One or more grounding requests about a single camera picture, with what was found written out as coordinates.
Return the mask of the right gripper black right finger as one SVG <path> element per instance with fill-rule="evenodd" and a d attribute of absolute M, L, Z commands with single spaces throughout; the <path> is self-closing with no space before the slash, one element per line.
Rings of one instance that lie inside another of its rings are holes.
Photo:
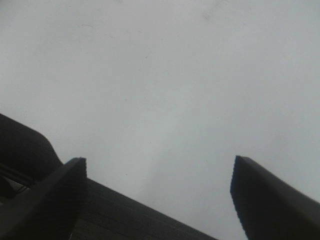
<path fill-rule="evenodd" d="M 318 240 L 320 204 L 249 157 L 235 157 L 230 194 L 249 240 Z"/>

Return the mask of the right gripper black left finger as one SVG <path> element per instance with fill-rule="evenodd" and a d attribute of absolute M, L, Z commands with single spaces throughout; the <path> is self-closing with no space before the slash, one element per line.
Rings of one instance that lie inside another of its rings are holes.
<path fill-rule="evenodd" d="M 68 240 L 88 196 L 85 158 L 73 158 L 0 209 L 2 240 Z"/>

